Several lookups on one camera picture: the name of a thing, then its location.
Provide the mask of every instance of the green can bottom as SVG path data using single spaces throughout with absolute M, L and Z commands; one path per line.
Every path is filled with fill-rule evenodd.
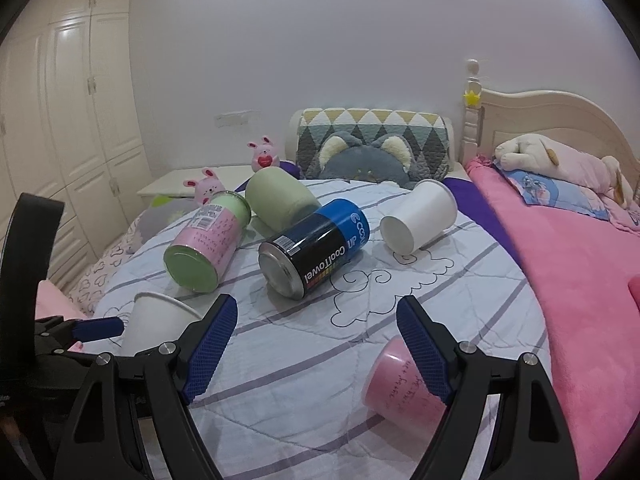
M 187 246 L 169 246 L 164 265 L 175 283 L 194 292 L 213 292 L 218 287 L 218 272 L 202 254 Z

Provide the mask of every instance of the green can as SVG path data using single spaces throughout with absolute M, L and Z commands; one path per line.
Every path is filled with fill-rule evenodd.
M 216 193 L 164 252 L 169 275 L 194 292 L 216 290 L 250 220 L 244 197 L 233 191 Z

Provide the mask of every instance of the blue pillowcase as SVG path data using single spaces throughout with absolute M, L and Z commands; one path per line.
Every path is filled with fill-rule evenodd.
M 530 173 L 529 171 L 505 171 L 494 160 L 496 169 L 522 195 L 529 205 L 557 207 L 588 215 L 599 220 L 609 220 L 609 213 L 598 195 L 587 187 L 564 180 Z

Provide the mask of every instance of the striped bedspread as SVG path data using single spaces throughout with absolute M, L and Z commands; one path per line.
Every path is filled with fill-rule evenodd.
M 550 375 L 545 321 L 521 270 L 468 217 L 414 256 L 392 253 L 380 219 L 406 193 L 382 184 L 312 181 L 322 204 L 346 198 L 363 209 L 371 241 L 301 301 L 267 288 L 257 247 L 268 235 L 252 221 L 220 289 L 193 294 L 164 270 L 162 253 L 188 217 L 146 243 L 112 279 L 95 315 L 126 322 L 134 295 L 154 290 L 206 311 L 220 292 L 238 302 L 238 327 L 192 415 L 225 479 L 409 478 L 427 444 L 362 405 L 360 391 L 385 343 L 398 334 L 398 299 L 413 294 L 458 340 L 517 358 L 538 354 Z M 118 339 L 87 352 L 118 354 Z M 476 479 L 497 412 L 490 398 L 465 478 Z M 151 423 L 142 425 L 156 478 L 170 478 Z

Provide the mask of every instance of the nightstand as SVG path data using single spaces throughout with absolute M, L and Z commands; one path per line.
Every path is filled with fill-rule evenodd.
M 229 191 L 238 188 L 243 182 L 247 181 L 254 174 L 251 166 L 220 166 L 219 168 L 211 168 L 216 172 L 220 182 Z M 202 168 L 190 168 L 187 170 L 173 170 L 165 176 L 153 181 L 146 187 L 143 187 L 138 195 L 148 205 L 156 195 L 165 195 L 171 197 L 193 197 L 194 188 L 185 187 L 185 180 L 201 180 L 204 178 Z

